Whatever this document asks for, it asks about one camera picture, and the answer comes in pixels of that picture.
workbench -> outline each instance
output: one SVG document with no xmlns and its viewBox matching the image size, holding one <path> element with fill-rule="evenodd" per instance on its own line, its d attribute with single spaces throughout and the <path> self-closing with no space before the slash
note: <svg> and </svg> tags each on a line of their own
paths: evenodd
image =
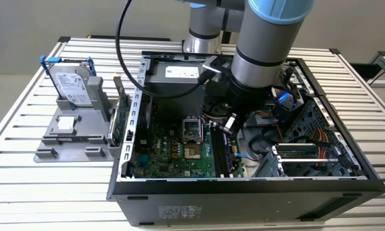
<svg viewBox="0 0 385 231">
<path fill-rule="evenodd" d="M 181 51 L 179 42 L 121 41 L 127 69 L 137 74 L 141 51 Z M 223 45 L 233 54 L 234 45 Z M 49 56 L 93 58 L 103 91 L 117 97 L 113 84 L 119 67 L 114 41 L 61 38 Z M 302 58 L 337 113 L 385 181 L 385 104 L 334 49 L 293 48 Z M 133 85 L 122 80 L 125 91 Z M 34 163 L 34 150 L 55 111 L 55 90 L 42 68 L 0 123 L 0 230 L 137 230 L 114 202 L 105 201 L 111 162 Z M 325 223 L 238 224 L 233 226 L 153 227 L 150 229 L 261 229 L 385 231 L 385 194 Z"/>
</svg>

green circuit board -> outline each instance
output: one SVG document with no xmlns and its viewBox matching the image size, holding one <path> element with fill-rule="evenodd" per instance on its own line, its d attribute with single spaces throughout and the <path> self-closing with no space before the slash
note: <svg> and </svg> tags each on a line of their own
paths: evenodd
<svg viewBox="0 0 385 231">
<path fill-rule="evenodd" d="M 154 124 L 153 145 L 147 164 L 135 164 L 138 178 L 214 178 L 215 167 L 209 127 L 202 127 L 199 144 L 182 143 L 182 128 L 177 125 Z M 233 176 L 242 176 L 241 162 Z"/>
</svg>

sticker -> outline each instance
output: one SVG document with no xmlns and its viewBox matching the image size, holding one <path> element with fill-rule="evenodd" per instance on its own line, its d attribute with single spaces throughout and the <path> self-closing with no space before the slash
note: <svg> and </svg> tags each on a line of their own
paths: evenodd
<svg viewBox="0 0 385 231">
<path fill-rule="evenodd" d="M 55 73 L 66 99 L 74 105 L 90 105 L 82 78 L 75 73 Z"/>
<path fill-rule="evenodd" d="M 166 78 L 198 78 L 197 66 L 167 66 L 165 68 Z"/>
<path fill-rule="evenodd" d="M 158 206 L 158 215 L 161 219 L 191 219 L 199 218 L 202 205 L 169 205 Z"/>
</svg>

